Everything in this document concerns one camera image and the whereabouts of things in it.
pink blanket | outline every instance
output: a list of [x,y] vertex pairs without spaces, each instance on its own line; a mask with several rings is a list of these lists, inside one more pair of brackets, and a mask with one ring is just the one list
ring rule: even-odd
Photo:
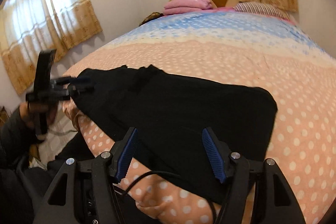
[[185,13],[198,12],[198,11],[203,11],[203,10],[200,8],[176,7],[176,8],[164,9],[163,14],[165,16],[168,16],[168,15],[185,14]]
[[164,8],[190,7],[199,8],[201,10],[211,9],[212,5],[209,0],[172,0],[168,2]]

black cable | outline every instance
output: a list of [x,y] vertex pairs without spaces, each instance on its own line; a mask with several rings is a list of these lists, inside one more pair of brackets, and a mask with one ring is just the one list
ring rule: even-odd
[[[143,178],[145,177],[148,177],[150,175],[166,175],[166,176],[169,176],[169,177],[173,177],[173,178],[177,178],[177,179],[180,179],[180,180],[184,180],[186,181],[184,178],[182,178],[180,175],[177,175],[177,174],[174,174],[174,173],[171,173],[171,172],[165,172],[165,171],[148,171],[144,174],[142,174],[140,177],[138,177],[137,179],[135,179],[131,184],[130,186],[128,186],[126,188],[126,190],[121,194],[121,197],[124,197],[125,195],[128,194],[128,192],[140,181],[142,180]],[[216,214],[216,209],[213,205],[213,203],[209,200],[209,199],[205,199],[207,201],[207,203],[209,204],[209,207],[211,209],[211,212],[212,212],[212,223],[215,223],[216,221],[216,218],[217,218],[217,214]]]

person's hand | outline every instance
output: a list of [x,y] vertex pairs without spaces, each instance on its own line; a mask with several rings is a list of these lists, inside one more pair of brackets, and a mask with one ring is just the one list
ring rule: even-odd
[[21,103],[19,106],[19,112],[21,119],[25,122],[26,126],[30,129],[34,129],[34,115],[38,113],[46,113],[47,115],[47,124],[48,126],[53,124],[56,118],[57,113],[57,104],[55,105],[48,105],[42,104],[38,102],[28,103],[24,102]]

polka dot bedspread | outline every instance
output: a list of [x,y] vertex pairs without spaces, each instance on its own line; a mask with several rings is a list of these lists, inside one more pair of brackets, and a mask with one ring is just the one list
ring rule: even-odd
[[[302,30],[275,18],[231,12],[188,13],[149,22],[98,49],[72,66],[108,70],[150,64],[167,73],[223,84],[259,86],[278,105],[267,157],[280,166],[307,224],[316,224],[336,197],[336,61]],[[63,111],[95,156],[114,141],[73,101]],[[132,160],[120,187],[147,167]],[[137,207],[162,223],[212,223],[206,201],[160,176],[142,179],[129,193]],[[249,223],[253,191],[242,223]],[[220,206],[215,204],[218,212]]]

floor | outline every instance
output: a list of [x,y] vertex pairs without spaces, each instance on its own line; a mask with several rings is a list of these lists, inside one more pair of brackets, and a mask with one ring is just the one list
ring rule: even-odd
[[60,109],[55,123],[50,127],[46,140],[39,145],[41,161],[33,160],[31,166],[46,168],[49,161],[55,159],[65,145],[77,134],[71,120]]

